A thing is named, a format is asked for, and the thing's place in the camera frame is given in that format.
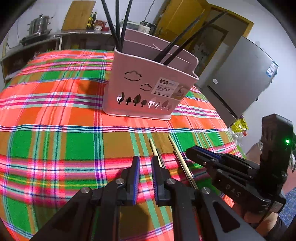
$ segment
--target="person's hand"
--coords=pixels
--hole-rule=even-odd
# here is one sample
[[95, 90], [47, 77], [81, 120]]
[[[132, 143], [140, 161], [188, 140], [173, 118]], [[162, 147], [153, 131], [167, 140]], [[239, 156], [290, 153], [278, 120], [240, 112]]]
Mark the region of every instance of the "person's hand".
[[[242, 207], [235, 203], [232, 209], [240, 215], [247, 223], [259, 223], [265, 212], [261, 214], [255, 214], [251, 212], [243, 211]], [[276, 213], [269, 213], [261, 224], [256, 228], [256, 231], [262, 236], [265, 237], [270, 230], [275, 226], [278, 215]]]

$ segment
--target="white wall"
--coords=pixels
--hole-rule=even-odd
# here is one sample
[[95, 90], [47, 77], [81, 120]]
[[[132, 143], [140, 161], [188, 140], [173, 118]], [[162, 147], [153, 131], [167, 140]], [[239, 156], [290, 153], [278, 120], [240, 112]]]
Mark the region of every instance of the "white wall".
[[[120, 18], [125, 17], [127, 5], [129, 0], [120, 0]], [[134, 0], [131, 6], [129, 20], [133, 22], [144, 21], [149, 7], [153, 0]], [[147, 16], [146, 21], [152, 23], [164, 0], [156, 0], [151, 7], [150, 13]], [[19, 44], [17, 33], [20, 40], [28, 35], [28, 25], [33, 19], [39, 17], [40, 14], [49, 15], [51, 24], [48, 28], [51, 28], [51, 33], [57, 32], [62, 28], [67, 11], [72, 3], [72, 0], [37, 0], [33, 6], [27, 9], [18, 20], [14, 23], [9, 31], [8, 44], [10, 47], [14, 47]], [[106, 0], [110, 15], [112, 17], [113, 24], [115, 25], [115, 0]], [[102, 6], [101, 0], [97, 0], [93, 11], [97, 11], [97, 19], [107, 20], [105, 12]], [[2, 70], [0, 70], [0, 91], [4, 87]]]
[[273, 83], [245, 112], [248, 135], [242, 139], [247, 152], [261, 137], [261, 119], [273, 113], [294, 123], [296, 127], [296, 49], [276, 18], [256, 0], [209, 0], [209, 3], [233, 11], [252, 21], [248, 39], [262, 48], [279, 66]]

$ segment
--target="chopstick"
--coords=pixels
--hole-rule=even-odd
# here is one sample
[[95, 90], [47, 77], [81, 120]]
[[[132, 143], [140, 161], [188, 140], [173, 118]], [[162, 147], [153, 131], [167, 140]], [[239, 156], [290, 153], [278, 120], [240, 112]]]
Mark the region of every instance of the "chopstick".
[[123, 44], [124, 44], [124, 36], [126, 34], [126, 25], [128, 23], [128, 16], [129, 13], [131, 11], [131, 4], [132, 4], [133, 0], [130, 0], [128, 2], [128, 8], [126, 9], [126, 16], [124, 18], [124, 22], [123, 22], [123, 26], [122, 26], [122, 30], [121, 30], [121, 37], [120, 37], [120, 43], [121, 43], [121, 47], [123, 49]]
[[218, 16], [214, 17], [211, 21], [202, 26], [195, 34], [187, 39], [169, 58], [167, 58], [167, 60], [163, 64], [168, 65], [193, 39], [195, 39], [200, 33], [202, 33], [210, 24], [215, 22], [218, 18], [226, 13], [227, 11], [220, 13]]
[[163, 168], [165, 168], [165, 162], [163, 161], [163, 157], [161, 155], [160, 149], [156, 148], [156, 151], [157, 151], [158, 157], [159, 157], [159, 159], [161, 161], [161, 164], [162, 164]]
[[120, 43], [120, 23], [119, 23], [119, 0], [115, 0], [115, 24], [116, 24], [116, 35]]
[[109, 27], [110, 27], [110, 31], [112, 33], [112, 37], [113, 37], [114, 42], [115, 42], [116, 49], [118, 51], [122, 52], [121, 44], [119, 42], [119, 39], [117, 38], [117, 35], [116, 35], [116, 32], [115, 32], [115, 29], [114, 29], [114, 26], [113, 26], [113, 23], [112, 23], [112, 20], [111, 20], [111, 17], [110, 17], [110, 13], [108, 11], [108, 7], [107, 7], [107, 4], [106, 4], [105, 0], [102, 0], [102, 5], [103, 5], [105, 15], [106, 15]]
[[173, 148], [175, 150], [176, 156], [177, 156], [177, 158], [178, 158], [178, 160], [179, 160], [179, 162], [181, 164], [181, 167], [182, 167], [183, 171], [185, 172], [185, 175], [186, 175], [190, 185], [193, 188], [198, 189], [198, 187], [197, 187], [197, 185], [196, 185], [196, 183], [195, 183], [195, 181], [194, 181], [194, 179], [193, 179], [193, 177], [191, 175], [191, 172], [190, 172], [189, 168], [187, 167], [186, 162], [185, 162], [185, 160], [183, 159], [183, 157], [181, 155], [181, 152], [179, 151], [176, 143], [174, 142], [174, 140], [172, 139], [170, 134], [168, 135], [168, 138], [169, 138], [170, 142], [172, 143], [172, 146], [173, 146]]
[[180, 35], [178, 35], [172, 42], [170, 42], [154, 59], [153, 61], [160, 63], [163, 58], [167, 55], [167, 53], [174, 47], [174, 45], [184, 36], [184, 34], [191, 29], [203, 16], [204, 11], [202, 14], [199, 15]]
[[151, 149], [152, 149], [153, 155], [154, 155], [154, 156], [157, 156], [157, 158], [158, 158], [159, 166], [160, 166], [160, 167], [163, 167], [163, 165], [162, 165], [162, 163], [161, 163], [161, 161], [160, 161], [160, 158], [159, 158], [159, 156], [158, 156], [157, 150], [156, 150], [156, 148], [155, 148], [155, 145], [154, 145], [154, 143], [153, 143], [153, 140], [152, 140], [151, 138], [149, 139], [149, 143], [150, 143], [150, 146], [151, 146]]

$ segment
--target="cloud cutout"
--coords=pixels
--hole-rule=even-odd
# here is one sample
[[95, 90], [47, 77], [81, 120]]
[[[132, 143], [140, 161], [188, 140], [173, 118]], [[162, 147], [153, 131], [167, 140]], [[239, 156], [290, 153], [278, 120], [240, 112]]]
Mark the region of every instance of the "cloud cutout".
[[152, 87], [149, 84], [140, 85], [140, 89], [144, 91], [149, 91]]
[[142, 75], [140, 75], [137, 71], [133, 70], [131, 72], [126, 72], [124, 74], [124, 78], [130, 81], [139, 81]]

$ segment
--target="bottle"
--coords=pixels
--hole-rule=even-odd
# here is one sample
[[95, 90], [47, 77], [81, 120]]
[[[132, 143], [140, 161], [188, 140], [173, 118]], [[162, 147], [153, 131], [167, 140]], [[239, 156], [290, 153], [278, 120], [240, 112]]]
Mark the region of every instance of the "bottle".
[[92, 30], [94, 30], [94, 23], [95, 23], [95, 21], [96, 21], [96, 14], [97, 14], [97, 12], [94, 12], [94, 15], [93, 15], [93, 18], [92, 18], [92, 21], [91, 21], [91, 29]]
[[91, 12], [91, 15], [89, 16], [89, 21], [87, 22], [86, 29], [90, 29], [91, 22], [92, 22], [92, 12]]

